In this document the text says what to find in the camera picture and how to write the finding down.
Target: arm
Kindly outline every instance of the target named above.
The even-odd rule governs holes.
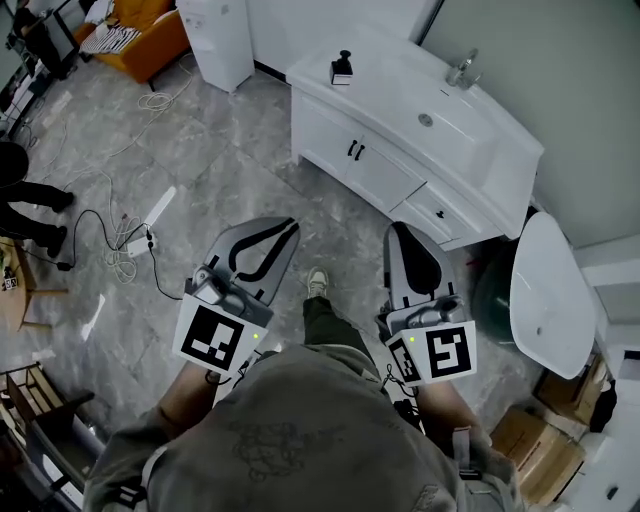
[[[427,437],[445,454],[453,456],[452,435],[457,428],[469,429],[471,467],[481,478],[467,482],[467,499],[477,510],[524,510],[513,463],[491,449],[491,440],[480,421],[450,381],[421,386],[416,397]]]
[[[211,411],[220,375],[188,362],[158,404],[163,416],[181,432],[200,423]]]
[[[114,503],[126,486],[137,489],[149,458],[172,439],[198,424],[211,411],[219,375],[193,363],[182,368],[158,406],[133,425],[116,432],[91,471],[84,510],[98,512]]]
[[[29,26],[24,26],[20,29],[20,33],[22,34],[22,37],[27,37],[29,35],[29,32],[31,32],[34,28],[40,26],[42,24],[42,22],[44,21],[43,18],[38,18],[38,21],[36,21],[33,25],[29,25]]]
[[[480,427],[478,418],[450,381],[420,386],[416,402],[427,437],[448,455],[456,428]]]

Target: black pants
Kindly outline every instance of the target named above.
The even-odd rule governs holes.
[[[68,201],[67,194],[49,185],[20,181],[0,188],[0,235],[13,239],[32,239],[40,247],[47,247],[60,235],[58,228],[36,222],[15,211],[8,203],[24,202],[60,208]]]
[[[44,66],[51,72],[54,78],[63,80],[67,76],[67,66],[60,60],[58,50],[51,42],[49,34],[44,27],[33,29],[25,37],[27,49],[40,57]]]
[[[302,313],[305,345],[347,345],[357,348],[375,364],[358,330],[338,318],[327,299],[314,297],[305,300],[302,305]],[[277,352],[265,352],[261,359],[275,354]]]

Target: cabinet door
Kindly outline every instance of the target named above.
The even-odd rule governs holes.
[[[299,123],[294,127],[300,133],[300,154],[339,180],[344,179],[362,141],[358,124],[306,96],[301,97],[301,103]]]
[[[385,213],[423,183],[422,178],[393,155],[393,148],[390,149],[366,136],[355,150],[345,180],[354,192]]]

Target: faucet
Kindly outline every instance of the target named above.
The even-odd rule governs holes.
[[[473,61],[477,56],[478,49],[474,48],[469,52],[469,55],[467,55],[467,57],[460,62],[460,64],[458,64],[457,66],[451,66],[449,68],[449,71],[447,71],[447,76],[445,78],[446,82],[451,87],[458,86],[463,91],[466,91],[467,89],[469,89],[469,87],[480,80],[482,73],[480,73],[474,79],[469,79],[465,76],[467,73],[467,69],[469,68],[469,66],[471,66],[471,64],[473,64]]]

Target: sleeve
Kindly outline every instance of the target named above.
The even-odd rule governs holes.
[[[491,438],[480,428],[469,432],[470,466],[480,480],[467,480],[470,510],[523,512],[516,468],[512,461],[491,448]]]
[[[83,510],[121,510],[117,503],[121,503],[123,487],[141,489],[142,471],[149,458],[180,433],[158,408],[116,432],[89,474]]]

